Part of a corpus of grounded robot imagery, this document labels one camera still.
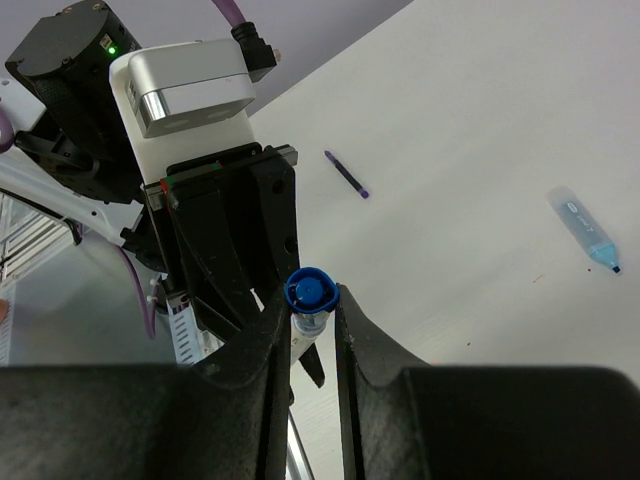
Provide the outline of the white whiteboard marker pen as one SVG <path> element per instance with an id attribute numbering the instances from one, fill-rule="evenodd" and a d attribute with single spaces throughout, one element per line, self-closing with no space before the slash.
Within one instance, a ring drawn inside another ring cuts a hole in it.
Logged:
<path id="1" fill-rule="evenodd" d="M 316 339 L 324 332 L 329 317 L 330 313 L 327 311 L 291 314 L 290 366 L 314 345 Z"/>

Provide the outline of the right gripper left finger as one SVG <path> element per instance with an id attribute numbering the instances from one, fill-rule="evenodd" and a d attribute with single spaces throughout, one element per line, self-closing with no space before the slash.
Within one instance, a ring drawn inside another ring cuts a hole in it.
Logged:
<path id="1" fill-rule="evenodd" d="M 5 368 L 5 479 L 282 479 L 290 309 L 275 291 L 210 356 L 169 364 Z"/>

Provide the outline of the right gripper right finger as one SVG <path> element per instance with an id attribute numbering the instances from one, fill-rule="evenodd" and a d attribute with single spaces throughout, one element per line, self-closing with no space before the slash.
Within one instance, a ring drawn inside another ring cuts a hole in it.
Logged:
<path id="1" fill-rule="evenodd" d="M 575 366 L 433 366 L 372 322 L 346 286 L 335 310 L 348 479 L 635 479 L 639 390 Z"/>

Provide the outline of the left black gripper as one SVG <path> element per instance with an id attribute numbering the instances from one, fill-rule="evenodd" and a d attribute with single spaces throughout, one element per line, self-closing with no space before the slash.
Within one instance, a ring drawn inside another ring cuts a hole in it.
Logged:
<path id="1" fill-rule="evenodd" d="M 221 340 L 249 323 L 250 384 L 284 378 L 293 312 L 283 285 L 300 266 L 297 160 L 288 144 L 249 143 L 169 166 L 144 188 L 168 300 L 189 303 L 197 324 Z M 324 385 L 314 345 L 297 362 Z"/>

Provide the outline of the dark blue marker cap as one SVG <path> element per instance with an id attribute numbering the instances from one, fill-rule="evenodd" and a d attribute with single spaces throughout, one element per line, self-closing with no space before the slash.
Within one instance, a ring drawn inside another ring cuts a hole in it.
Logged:
<path id="1" fill-rule="evenodd" d="M 290 275 L 284 286 L 284 296 L 293 313 L 315 315 L 333 311 L 340 292 L 326 272 L 304 267 Z"/>

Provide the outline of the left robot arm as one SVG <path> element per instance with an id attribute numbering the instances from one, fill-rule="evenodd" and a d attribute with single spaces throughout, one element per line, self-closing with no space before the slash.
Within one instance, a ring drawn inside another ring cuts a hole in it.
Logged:
<path id="1" fill-rule="evenodd" d="M 133 255 L 228 340 L 300 266 L 297 153 L 260 144 L 246 112 L 275 49 L 218 7 L 229 37 L 151 48 L 103 1 L 40 18 L 5 63 L 41 109 L 2 132 L 1 189 Z"/>

